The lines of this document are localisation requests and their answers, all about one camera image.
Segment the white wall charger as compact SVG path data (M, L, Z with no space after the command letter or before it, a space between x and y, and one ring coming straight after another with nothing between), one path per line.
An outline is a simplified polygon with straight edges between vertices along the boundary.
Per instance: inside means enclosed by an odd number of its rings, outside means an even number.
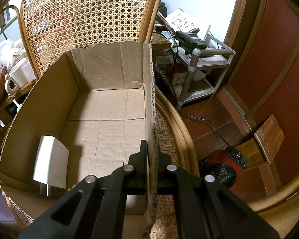
M40 194L51 195L51 187L66 188L69 150L54 136L42 135L36 154L33 180Z

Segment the brown cardboard box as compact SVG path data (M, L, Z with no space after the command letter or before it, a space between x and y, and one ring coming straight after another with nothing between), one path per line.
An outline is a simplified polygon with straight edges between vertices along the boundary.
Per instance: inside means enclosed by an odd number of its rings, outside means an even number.
M33 180L42 135L68 150L66 188L40 194ZM31 89L3 142L0 189L28 226L87 175L102 177L149 145L146 193L128 196L123 238L149 238L156 211L155 92L152 48L98 43L67 51Z

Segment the wooden side table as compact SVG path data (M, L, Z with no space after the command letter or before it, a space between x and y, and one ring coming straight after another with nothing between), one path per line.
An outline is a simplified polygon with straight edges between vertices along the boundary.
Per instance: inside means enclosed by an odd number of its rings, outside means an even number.
M4 96L3 100L0 103L0 111L3 110L5 107L10 105L13 100L19 99L24 94L30 92L32 87L36 84L36 80L27 83L24 87L22 87L15 95L13 96Z

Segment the red black fan heater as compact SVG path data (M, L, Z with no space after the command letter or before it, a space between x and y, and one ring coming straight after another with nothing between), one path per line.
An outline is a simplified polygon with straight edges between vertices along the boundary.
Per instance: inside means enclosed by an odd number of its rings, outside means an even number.
M214 151L198 162L200 176L212 175L227 188L237 181L237 176L247 167L246 158L232 146Z

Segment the cream ceramic mug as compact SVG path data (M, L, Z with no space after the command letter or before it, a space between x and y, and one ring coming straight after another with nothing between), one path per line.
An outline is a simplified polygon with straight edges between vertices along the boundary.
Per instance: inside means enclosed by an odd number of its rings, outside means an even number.
M21 59L13 66L9 74L5 75L5 90L10 96L15 95L20 88L28 83L23 72L23 66L27 63L29 63L27 58Z

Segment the small wooden stool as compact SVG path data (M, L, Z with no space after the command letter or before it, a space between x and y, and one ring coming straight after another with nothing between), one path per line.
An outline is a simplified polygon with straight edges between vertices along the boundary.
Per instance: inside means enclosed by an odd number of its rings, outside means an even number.
M253 134L253 138L240 144L236 149L247 160L244 171L256 168L263 163L271 164L278 153L285 135L274 115Z

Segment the white tissue box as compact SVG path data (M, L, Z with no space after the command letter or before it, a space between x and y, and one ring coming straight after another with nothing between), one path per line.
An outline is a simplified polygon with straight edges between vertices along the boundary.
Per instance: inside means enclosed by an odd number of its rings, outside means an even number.
M32 66L31 66L28 58L24 58L24 63L21 68L22 68L22 71L29 83L36 80L34 71L32 69Z

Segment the clear plastic bag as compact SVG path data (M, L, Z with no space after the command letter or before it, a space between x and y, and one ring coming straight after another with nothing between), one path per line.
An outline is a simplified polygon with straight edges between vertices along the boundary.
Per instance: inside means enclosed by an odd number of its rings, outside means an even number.
M22 39L15 42L7 39L0 43L0 71L5 66L7 73L15 66L16 58L25 52Z

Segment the grey metal side shelf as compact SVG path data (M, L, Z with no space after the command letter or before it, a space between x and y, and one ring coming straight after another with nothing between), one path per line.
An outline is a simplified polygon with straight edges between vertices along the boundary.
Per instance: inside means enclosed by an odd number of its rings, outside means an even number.
M206 49L194 49L191 55L185 55L174 35L170 39L171 64L166 66L163 78L179 110L191 101L214 97L235 56L232 48L210 34L203 41Z

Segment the black desk telephone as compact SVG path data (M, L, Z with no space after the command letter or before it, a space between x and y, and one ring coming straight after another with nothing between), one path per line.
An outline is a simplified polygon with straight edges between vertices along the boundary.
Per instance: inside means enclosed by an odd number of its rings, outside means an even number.
M174 38L179 41L185 55L191 55L194 49L204 50L208 45L196 33L177 31Z

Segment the handwritten paper notebook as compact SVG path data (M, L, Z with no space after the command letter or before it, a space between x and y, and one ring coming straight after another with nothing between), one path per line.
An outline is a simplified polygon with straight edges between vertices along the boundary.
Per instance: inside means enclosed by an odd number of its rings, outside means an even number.
M175 32L191 32L199 28L192 16L180 8L170 13L165 20Z

